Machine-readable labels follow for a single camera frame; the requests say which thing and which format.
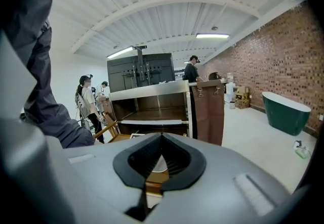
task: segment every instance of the long black hair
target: long black hair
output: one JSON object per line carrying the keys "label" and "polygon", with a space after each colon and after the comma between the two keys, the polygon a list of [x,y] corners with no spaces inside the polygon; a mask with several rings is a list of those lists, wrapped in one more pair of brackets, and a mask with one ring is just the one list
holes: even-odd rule
{"label": "long black hair", "polygon": [[89,79],[91,79],[91,78],[88,77],[88,76],[82,76],[82,77],[80,77],[79,85],[76,88],[75,97],[78,97],[78,95],[82,96],[82,88],[83,88],[83,85],[85,84],[85,81],[87,81]]}

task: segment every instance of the floor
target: floor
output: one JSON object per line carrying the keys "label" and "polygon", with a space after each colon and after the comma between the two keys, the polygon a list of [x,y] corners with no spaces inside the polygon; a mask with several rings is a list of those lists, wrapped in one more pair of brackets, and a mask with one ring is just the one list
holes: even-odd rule
{"label": "floor", "polygon": [[291,193],[310,160],[310,156],[302,159],[295,153],[293,145],[296,140],[302,140],[302,145],[313,152],[316,138],[311,135],[302,131],[298,136],[291,136],[271,127],[265,113],[252,108],[230,109],[225,105],[222,146],[250,159]]}

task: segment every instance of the white ceiling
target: white ceiling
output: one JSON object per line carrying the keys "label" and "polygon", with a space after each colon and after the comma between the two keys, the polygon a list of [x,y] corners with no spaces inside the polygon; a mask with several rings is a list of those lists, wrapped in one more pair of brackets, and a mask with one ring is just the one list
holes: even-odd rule
{"label": "white ceiling", "polygon": [[[296,0],[53,0],[52,47],[105,59],[127,46],[147,45],[144,54],[172,53],[175,68],[180,68],[193,54],[203,61],[212,58],[290,3]],[[230,38],[195,39],[197,33],[211,32]]]}

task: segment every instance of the wooden chair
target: wooden chair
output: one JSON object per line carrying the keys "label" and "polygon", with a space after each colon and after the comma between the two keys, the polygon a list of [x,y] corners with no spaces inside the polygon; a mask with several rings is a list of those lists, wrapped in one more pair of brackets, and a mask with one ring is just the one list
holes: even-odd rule
{"label": "wooden chair", "polygon": [[101,130],[97,134],[93,135],[93,138],[96,139],[97,137],[102,135],[107,130],[110,132],[110,134],[112,136],[112,139],[108,143],[127,140],[131,137],[130,135],[120,134],[118,132],[118,128],[117,128],[117,122],[114,121],[113,123],[107,125],[103,130]]}

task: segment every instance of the man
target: man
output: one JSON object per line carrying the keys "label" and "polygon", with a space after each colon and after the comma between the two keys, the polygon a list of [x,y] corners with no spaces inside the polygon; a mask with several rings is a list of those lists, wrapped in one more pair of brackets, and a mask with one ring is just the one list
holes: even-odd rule
{"label": "man", "polygon": [[98,107],[99,112],[101,112],[101,113],[103,113],[103,106],[102,106],[102,104],[99,102],[99,98],[100,98],[100,97],[105,97],[105,96],[106,96],[106,95],[104,94],[104,89],[105,89],[107,86],[108,86],[108,82],[107,82],[107,81],[103,81],[100,85],[98,85],[98,86],[96,87],[96,95],[95,95],[95,97],[96,97],[96,105],[97,105],[97,107]]}
{"label": "man", "polygon": [[51,90],[51,6],[52,0],[19,0],[4,27],[16,54],[37,80],[24,106],[26,119],[45,135],[57,137],[63,148],[93,145],[91,133],[70,118]]}
{"label": "man", "polygon": [[108,82],[107,81],[103,81],[100,85],[98,85],[96,87],[96,100],[98,100],[99,97],[104,97],[105,94],[103,93],[104,92],[104,89],[108,86]]}
{"label": "man", "polygon": [[184,74],[187,77],[187,79],[189,80],[189,83],[194,83],[197,81],[204,81],[198,74],[198,71],[195,67],[196,63],[198,62],[198,57],[196,55],[192,55],[190,57],[190,61],[188,62],[185,70],[184,70]]}

